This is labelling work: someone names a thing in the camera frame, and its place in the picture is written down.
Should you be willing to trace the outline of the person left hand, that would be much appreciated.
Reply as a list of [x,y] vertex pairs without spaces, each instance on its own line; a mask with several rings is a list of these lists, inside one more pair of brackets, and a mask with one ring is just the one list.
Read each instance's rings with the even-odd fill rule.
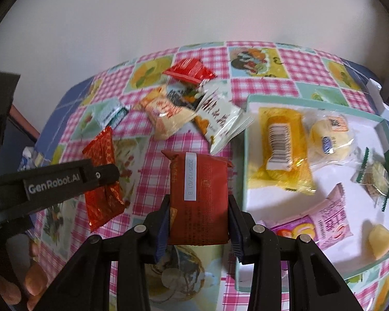
[[36,262],[38,245],[25,234],[0,244],[0,302],[8,310],[34,310],[48,278]]

